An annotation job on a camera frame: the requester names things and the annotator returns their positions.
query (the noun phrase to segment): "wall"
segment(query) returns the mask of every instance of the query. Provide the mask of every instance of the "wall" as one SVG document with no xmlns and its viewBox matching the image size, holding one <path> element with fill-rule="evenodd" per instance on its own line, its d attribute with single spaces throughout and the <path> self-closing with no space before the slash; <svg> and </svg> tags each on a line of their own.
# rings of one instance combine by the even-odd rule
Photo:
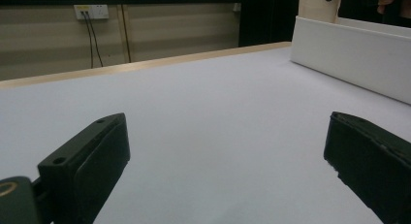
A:
<svg viewBox="0 0 411 224">
<path fill-rule="evenodd" d="M 125 29 L 132 61 L 234 48 L 233 6 L 130 6 L 127 28 L 121 7 L 109 6 L 109 19 L 93 20 L 104 65 L 129 62 Z M 0 46 L 0 80 L 91 68 L 87 28 L 73 6 L 0 7 Z"/>
</svg>

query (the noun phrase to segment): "white table surface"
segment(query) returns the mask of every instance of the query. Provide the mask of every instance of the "white table surface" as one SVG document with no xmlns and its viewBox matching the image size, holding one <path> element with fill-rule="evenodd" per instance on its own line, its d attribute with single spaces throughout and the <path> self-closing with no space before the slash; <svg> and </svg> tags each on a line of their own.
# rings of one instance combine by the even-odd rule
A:
<svg viewBox="0 0 411 224">
<path fill-rule="evenodd" d="M 323 159 L 332 111 L 411 141 L 411 107 L 289 61 L 290 48 L 0 89 L 0 177 L 92 121 L 127 117 L 132 158 L 95 223 L 375 224 Z"/>
</svg>

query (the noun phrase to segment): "table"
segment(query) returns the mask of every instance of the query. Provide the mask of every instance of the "table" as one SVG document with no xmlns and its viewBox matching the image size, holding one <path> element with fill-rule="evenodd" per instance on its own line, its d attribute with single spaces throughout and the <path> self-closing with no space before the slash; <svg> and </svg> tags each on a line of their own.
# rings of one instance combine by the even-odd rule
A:
<svg viewBox="0 0 411 224">
<path fill-rule="evenodd" d="M 132 159 L 96 223 L 381 223 L 323 159 L 329 116 L 411 141 L 411 107 L 276 47 L 1 82 L 0 177 L 35 179 L 82 128 L 125 112 Z"/>
</svg>

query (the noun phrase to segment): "finger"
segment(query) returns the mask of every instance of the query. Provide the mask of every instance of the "finger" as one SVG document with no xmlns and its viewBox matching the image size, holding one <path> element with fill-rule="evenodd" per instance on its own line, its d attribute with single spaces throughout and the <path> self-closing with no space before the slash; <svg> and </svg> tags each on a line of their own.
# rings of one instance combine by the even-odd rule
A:
<svg viewBox="0 0 411 224">
<path fill-rule="evenodd" d="M 385 11 L 385 6 L 378 6 L 378 8 L 377 8 L 377 13 L 383 14 L 384 11 Z"/>
<path fill-rule="evenodd" d="M 378 0 L 378 5 L 389 5 L 393 2 L 394 0 Z"/>
</svg>

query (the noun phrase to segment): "power outlet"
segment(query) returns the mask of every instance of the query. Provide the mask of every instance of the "power outlet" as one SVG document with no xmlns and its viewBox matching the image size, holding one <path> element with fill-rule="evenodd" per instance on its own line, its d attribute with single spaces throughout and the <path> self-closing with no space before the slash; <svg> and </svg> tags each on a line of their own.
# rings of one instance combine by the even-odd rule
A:
<svg viewBox="0 0 411 224">
<path fill-rule="evenodd" d="M 84 19 L 83 13 L 88 13 L 90 19 L 109 18 L 109 9 L 107 5 L 75 5 L 77 19 Z"/>
</svg>

